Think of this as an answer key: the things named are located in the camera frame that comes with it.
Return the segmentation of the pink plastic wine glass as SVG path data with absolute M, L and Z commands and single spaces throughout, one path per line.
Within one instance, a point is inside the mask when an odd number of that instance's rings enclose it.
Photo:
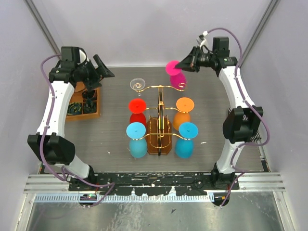
M 165 67 L 166 73 L 170 76 L 170 83 L 171 86 L 183 90 L 186 86 L 186 77 L 185 75 L 181 72 L 180 69 L 176 68 L 176 65 L 179 63 L 177 60 L 172 60 L 167 63 Z

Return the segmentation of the wooden compartment tray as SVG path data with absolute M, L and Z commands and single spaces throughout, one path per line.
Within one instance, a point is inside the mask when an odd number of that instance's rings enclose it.
M 101 90 L 87 91 L 82 82 L 77 83 L 67 109 L 66 122 L 97 119 L 101 116 Z

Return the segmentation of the clear champagne glass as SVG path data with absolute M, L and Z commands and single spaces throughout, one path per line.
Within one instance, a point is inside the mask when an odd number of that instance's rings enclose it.
M 145 88 L 145 80 L 143 78 L 134 78 L 130 81 L 130 87 L 138 96 L 141 96 L 141 91 Z

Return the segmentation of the red plastic wine glass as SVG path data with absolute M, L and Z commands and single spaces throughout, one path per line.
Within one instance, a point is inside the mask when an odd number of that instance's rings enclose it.
M 147 121 L 143 113 L 147 108 L 146 102 L 143 99 L 135 98 L 129 102 L 128 108 L 132 113 L 129 118 L 129 123 L 139 122 L 146 126 Z

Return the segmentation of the striped black white cloth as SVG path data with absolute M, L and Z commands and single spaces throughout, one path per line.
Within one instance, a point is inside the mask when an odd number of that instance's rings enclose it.
M 253 135 L 248 142 L 258 142 L 258 141 L 261 141 L 261 139 L 262 139 L 262 137 L 261 137 L 259 131 L 257 131 L 255 133 L 255 135 Z

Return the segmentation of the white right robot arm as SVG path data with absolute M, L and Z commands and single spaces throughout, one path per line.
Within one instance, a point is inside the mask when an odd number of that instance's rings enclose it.
M 212 68 L 222 82 L 230 103 L 230 112 L 223 126 L 225 144 L 219 160 L 210 175 L 211 185 L 218 190 L 230 187 L 235 179 L 235 165 L 244 145 L 250 143 L 258 131 L 263 116 L 263 108 L 250 99 L 243 84 L 239 63 L 230 56 L 229 38 L 215 37 L 213 47 L 207 47 L 205 35 L 197 39 L 198 46 L 178 64 L 176 69 L 199 72 L 201 67 Z

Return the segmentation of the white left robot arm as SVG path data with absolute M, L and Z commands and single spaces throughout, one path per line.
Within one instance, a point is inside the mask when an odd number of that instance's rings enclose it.
M 48 100 L 42 121 L 35 134 L 29 135 L 27 143 L 39 161 L 59 180 L 67 175 L 77 179 L 86 191 L 98 186 L 93 168 L 76 154 L 75 145 L 65 138 L 64 127 L 70 100 L 77 83 L 87 90 L 101 87 L 101 81 L 114 74 L 106 67 L 99 55 L 90 60 L 83 48 L 63 46 L 57 55 L 56 66 L 46 73 L 41 72 L 49 86 Z

